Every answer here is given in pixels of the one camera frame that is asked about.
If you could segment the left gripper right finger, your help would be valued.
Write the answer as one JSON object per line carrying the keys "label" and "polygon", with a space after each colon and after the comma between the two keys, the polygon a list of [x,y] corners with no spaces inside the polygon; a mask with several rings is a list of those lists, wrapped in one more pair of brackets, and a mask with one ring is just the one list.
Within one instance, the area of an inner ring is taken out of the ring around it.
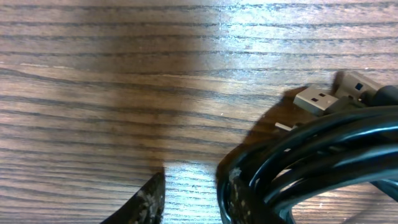
{"label": "left gripper right finger", "polygon": [[239,168],[234,168],[229,173],[231,223],[286,224],[240,179],[241,173],[242,171]]}

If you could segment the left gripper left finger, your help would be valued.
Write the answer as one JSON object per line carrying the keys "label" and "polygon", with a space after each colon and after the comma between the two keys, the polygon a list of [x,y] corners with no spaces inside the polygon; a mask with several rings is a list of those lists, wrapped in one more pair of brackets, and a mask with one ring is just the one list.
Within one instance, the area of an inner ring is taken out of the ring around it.
{"label": "left gripper left finger", "polygon": [[101,224],[161,224],[164,207],[165,174],[158,172]]}

